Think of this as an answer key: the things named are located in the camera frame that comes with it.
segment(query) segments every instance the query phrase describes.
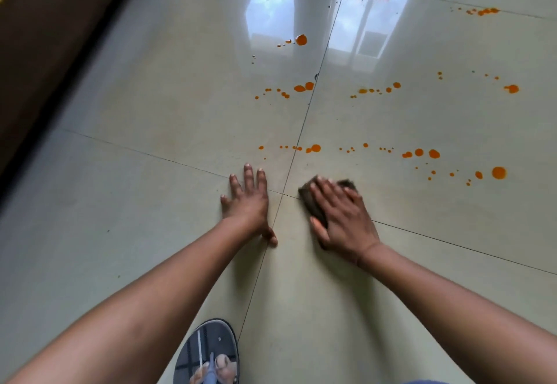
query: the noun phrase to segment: orange sauce splatter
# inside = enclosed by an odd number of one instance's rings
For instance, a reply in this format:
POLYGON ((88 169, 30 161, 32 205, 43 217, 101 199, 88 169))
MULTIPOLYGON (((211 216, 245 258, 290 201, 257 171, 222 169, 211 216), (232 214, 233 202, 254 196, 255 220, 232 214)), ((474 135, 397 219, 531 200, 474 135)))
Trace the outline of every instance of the orange sauce splatter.
POLYGON ((495 177, 497 180, 502 180, 507 177, 507 170, 505 167, 495 167, 491 170, 491 176, 495 177))
POLYGON ((517 93, 518 91, 520 91, 520 88, 517 85, 508 85, 505 86, 505 89, 508 89, 509 93, 517 93))
POLYGON ((296 36, 296 43, 298 45, 305 45, 306 43, 308 43, 308 38, 304 34, 298 35, 296 36))

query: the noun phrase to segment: forearm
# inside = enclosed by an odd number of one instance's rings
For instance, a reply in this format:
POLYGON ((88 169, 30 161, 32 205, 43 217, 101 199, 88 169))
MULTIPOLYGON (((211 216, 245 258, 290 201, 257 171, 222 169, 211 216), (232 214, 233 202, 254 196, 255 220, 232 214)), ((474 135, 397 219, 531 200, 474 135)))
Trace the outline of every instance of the forearm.
POLYGON ((219 275, 249 237, 225 219, 89 311, 15 383, 155 383, 219 275))
POLYGON ((557 338, 551 333, 388 246, 371 248, 362 261, 475 382, 557 382, 557 338))

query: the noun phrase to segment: tile floor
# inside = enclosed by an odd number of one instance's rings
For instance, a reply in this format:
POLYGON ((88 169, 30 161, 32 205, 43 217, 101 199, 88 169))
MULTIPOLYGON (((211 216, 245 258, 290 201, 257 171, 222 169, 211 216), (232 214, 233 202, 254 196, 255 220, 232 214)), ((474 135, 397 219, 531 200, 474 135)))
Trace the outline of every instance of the tile floor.
POLYGON ((280 246, 251 242, 193 324, 232 323, 242 382, 470 382, 315 249, 296 189, 317 173, 356 181, 402 254, 557 332, 556 1, 127 0, 3 202, 0 380, 209 229, 245 162, 280 246))

